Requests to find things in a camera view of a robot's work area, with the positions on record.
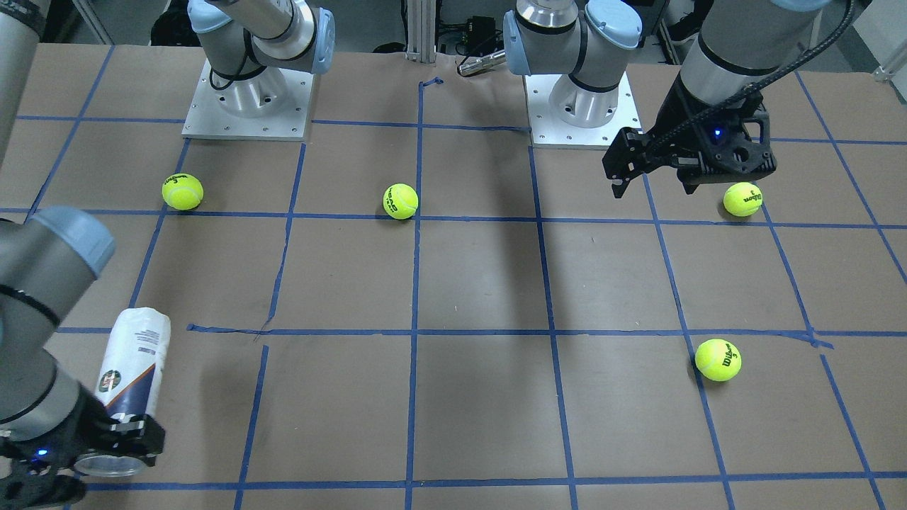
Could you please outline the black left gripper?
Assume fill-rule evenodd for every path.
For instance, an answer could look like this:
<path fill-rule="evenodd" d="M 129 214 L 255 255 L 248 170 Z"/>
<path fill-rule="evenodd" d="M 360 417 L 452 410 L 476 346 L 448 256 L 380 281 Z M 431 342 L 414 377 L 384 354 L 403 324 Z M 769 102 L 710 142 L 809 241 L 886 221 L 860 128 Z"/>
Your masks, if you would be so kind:
<path fill-rule="evenodd" d="M 663 166 L 674 168 L 685 193 L 702 184 L 745 183 L 777 170 L 770 145 L 769 114 L 761 90 L 719 108 L 693 96 L 677 77 L 647 132 L 619 131 L 602 158 L 604 175 L 621 199 L 633 179 Z"/>

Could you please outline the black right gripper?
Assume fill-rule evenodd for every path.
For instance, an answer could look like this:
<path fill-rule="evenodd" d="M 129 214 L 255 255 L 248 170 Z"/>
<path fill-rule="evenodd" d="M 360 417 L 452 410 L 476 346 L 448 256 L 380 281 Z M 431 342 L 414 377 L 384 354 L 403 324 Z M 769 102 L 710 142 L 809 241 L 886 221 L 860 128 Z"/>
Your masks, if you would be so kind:
<path fill-rule="evenodd" d="M 29 439 L 2 433 L 2 456 L 11 461 L 11 471 L 2 478 L 1 507 L 45 509 L 78 503 L 86 484 L 62 471 L 77 468 L 81 456 L 111 455 L 154 467 L 165 438 L 166 431 L 150 414 L 120 423 L 97 398 L 81 390 L 74 410 L 50 431 Z"/>

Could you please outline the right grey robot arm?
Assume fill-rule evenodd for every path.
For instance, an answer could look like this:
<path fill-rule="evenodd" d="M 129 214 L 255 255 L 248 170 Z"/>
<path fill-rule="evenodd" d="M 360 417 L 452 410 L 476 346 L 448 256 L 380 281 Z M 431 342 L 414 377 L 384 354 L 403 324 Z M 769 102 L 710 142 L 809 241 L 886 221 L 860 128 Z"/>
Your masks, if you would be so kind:
<path fill-rule="evenodd" d="M 449 58 L 343 54 L 317 80 L 305 142 L 185 141 L 175 122 L 19 120 L 13 159 L 46 157 L 37 213 L 89 217 L 116 252 L 48 341 L 94 384 L 127 307 L 171 320 L 136 477 L 88 480 L 77 509 L 694 509 L 723 506 L 699 388 L 677 336 L 558 334 L 567 255 L 589 282 L 673 319 L 647 191 L 631 212 L 598 154 L 531 148 L 524 80 Z M 628 461 L 635 403 L 693 420 Z"/>

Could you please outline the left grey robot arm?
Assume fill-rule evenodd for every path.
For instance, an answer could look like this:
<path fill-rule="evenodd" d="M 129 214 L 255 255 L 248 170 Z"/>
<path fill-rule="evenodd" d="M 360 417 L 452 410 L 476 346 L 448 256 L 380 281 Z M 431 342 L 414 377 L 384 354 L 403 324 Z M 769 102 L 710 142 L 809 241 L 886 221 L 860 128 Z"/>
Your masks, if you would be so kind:
<path fill-rule="evenodd" d="M 748 183 L 777 170 L 762 90 L 826 51 L 852 25 L 849 1 L 822 42 L 794 54 L 825 1 L 716 1 L 647 132 L 622 127 L 602 157 L 616 198 L 639 176 L 674 168 L 687 194 Z M 518 1 L 503 16 L 503 51 L 516 75 L 558 75 L 553 106 L 571 125 L 608 122 L 642 20 L 622 1 Z"/>

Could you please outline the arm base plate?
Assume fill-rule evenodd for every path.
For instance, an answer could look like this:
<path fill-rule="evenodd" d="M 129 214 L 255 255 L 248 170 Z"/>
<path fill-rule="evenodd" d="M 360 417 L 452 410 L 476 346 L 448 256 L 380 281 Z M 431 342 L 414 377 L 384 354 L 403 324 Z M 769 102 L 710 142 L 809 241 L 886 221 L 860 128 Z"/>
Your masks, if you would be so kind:
<path fill-rule="evenodd" d="M 526 76 L 524 88 L 535 148 L 605 151 L 622 128 L 643 130 L 628 74 L 605 93 L 584 90 L 558 74 Z"/>
<path fill-rule="evenodd" d="M 289 141 L 308 138 L 317 77 L 268 67 L 249 80 L 226 83 L 204 62 L 182 136 L 199 140 Z"/>

